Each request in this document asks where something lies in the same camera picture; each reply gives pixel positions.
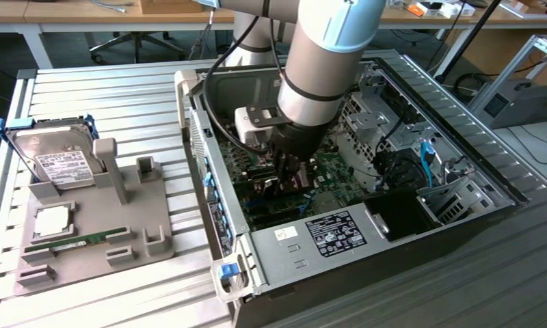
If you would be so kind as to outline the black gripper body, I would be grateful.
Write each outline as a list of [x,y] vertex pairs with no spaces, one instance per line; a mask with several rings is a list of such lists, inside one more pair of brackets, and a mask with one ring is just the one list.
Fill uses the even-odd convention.
[[274,127],[271,154],[274,156],[293,156],[306,161],[318,151],[325,138],[325,125],[303,126],[301,124],[282,124]]

